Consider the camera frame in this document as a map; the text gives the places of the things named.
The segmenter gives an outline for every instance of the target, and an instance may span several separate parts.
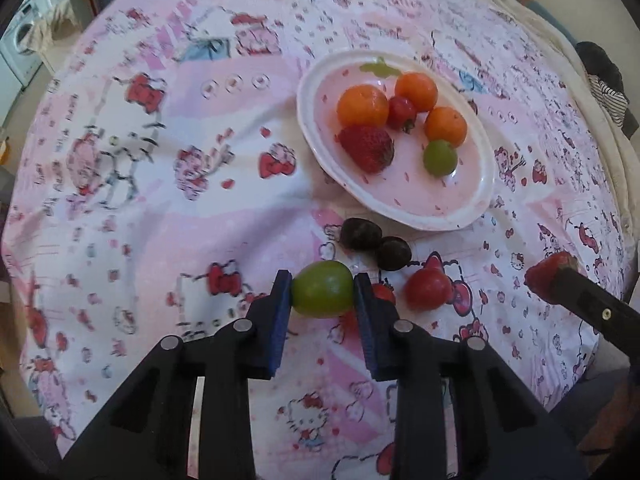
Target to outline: green fruit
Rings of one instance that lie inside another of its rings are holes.
[[[295,277],[291,295],[293,308],[303,316],[341,316],[353,307],[353,276],[340,262],[315,262]]]
[[[424,169],[433,176],[446,176],[456,170],[458,154],[446,140],[432,140],[424,149],[422,163]]]

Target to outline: green leaf print on plate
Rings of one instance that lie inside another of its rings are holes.
[[[387,78],[393,75],[402,74],[402,72],[400,72],[397,68],[393,68],[392,66],[386,64],[385,58],[383,57],[377,58],[373,63],[365,63],[361,65],[360,71],[372,72],[374,76],[381,78]]]

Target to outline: white plate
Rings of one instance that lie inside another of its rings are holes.
[[[428,141],[422,131],[424,115],[410,135],[392,132],[396,155],[378,175],[364,174],[337,142],[340,132],[335,107],[342,93],[356,84],[372,84],[388,97],[396,76],[363,72],[365,63],[382,57],[401,72],[423,72],[438,86],[438,106],[451,106],[468,124],[458,148],[456,171],[438,179],[424,169],[422,152]],[[320,59],[298,86],[298,122],[322,168],[359,202],[388,218],[422,231],[451,231],[468,226],[489,206],[494,193],[495,160],[487,134],[466,100],[431,70],[387,52],[346,50]]]

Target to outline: pink tablecloth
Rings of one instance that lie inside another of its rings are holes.
[[[473,225],[416,232],[322,172],[295,91],[339,48],[420,60],[477,109],[499,177]],[[531,297],[524,270],[568,250],[620,293],[618,216],[594,142],[523,29],[487,0],[116,0],[38,109],[2,241],[30,319],[22,371],[60,449],[160,337],[214,333],[278,269],[337,258],[377,277],[336,243],[349,216],[379,222],[452,279],[452,305],[418,315],[400,299],[402,316],[441,338],[488,339],[547,407],[596,335]],[[400,296],[415,269],[382,276]],[[251,384],[260,475],[388,472],[393,386],[370,381],[337,319],[292,314],[289,328],[276,379]]]

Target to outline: tangerine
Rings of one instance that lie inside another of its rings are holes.
[[[458,148],[466,139],[466,121],[462,114],[449,106],[434,108],[424,121],[424,134],[429,140],[446,140]]]
[[[343,127],[377,126],[386,124],[389,101],[384,93],[373,85],[356,85],[347,88],[340,96],[336,108]]]
[[[396,95],[409,99],[418,113],[430,112],[438,101],[438,87],[426,74],[406,72],[396,81]]]

